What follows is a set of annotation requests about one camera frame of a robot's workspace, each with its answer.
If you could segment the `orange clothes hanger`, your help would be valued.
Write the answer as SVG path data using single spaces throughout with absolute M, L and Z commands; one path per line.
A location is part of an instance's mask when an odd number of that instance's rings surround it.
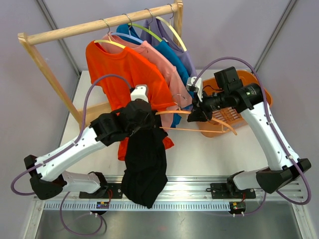
M 172 98 L 175 106 L 156 112 L 156 115 L 161 116 L 161 127 L 164 130 L 194 131 L 200 132 L 206 137 L 216 137 L 228 132 L 237 135 L 234 127 L 214 117 L 206 122 L 188 122 L 187 119 L 192 113 L 191 109 L 187 108 L 190 107 L 191 96 L 188 95 L 188 98 L 185 98 L 184 95 L 175 94 Z

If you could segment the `black t shirt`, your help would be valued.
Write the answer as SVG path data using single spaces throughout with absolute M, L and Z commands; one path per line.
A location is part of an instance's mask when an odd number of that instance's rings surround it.
M 140 129 L 128 138 L 126 170 L 121 184 L 121 190 L 129 200 L 148 209 L 152 208 L 167 183 L 163 143 L 167 133 L 161 128 L 160 117 L 152 112 L 155 126 Z

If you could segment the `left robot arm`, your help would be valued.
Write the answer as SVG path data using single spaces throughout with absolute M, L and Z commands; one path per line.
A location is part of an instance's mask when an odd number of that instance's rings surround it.
M 34 193 L 41 200 L 51 199 L 61 192 L 80 192 L 92 198 L 103 198 L 109 186 L 102 173 L 71 173 L 67 169 L 93 152 L 154 125 L 151 105 L 141 99 L 99 115 L 76 138 L 58 149 L 41 157 L 29 155 L 24 159 Z

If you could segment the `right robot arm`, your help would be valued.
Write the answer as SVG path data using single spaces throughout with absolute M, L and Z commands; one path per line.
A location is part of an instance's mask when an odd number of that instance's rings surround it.
M 244 85 L 234 67 L 216 72 L 214 77 L 218 92 L 210 96 L 204 91 L 201 78 L 187 80 L 186 89 L 194 93 L 188 122 L 209 121 L 215 111 L 233 108 L 251 128 L 268 162 L 264 169 L 240 171 L 229 176 L 227 194 L 238 197 L 252 188 L 261 188 L 271 194 L 303 176 L 312 165 L 289 146 L 271 116 L 262 88 L 256 83 Z

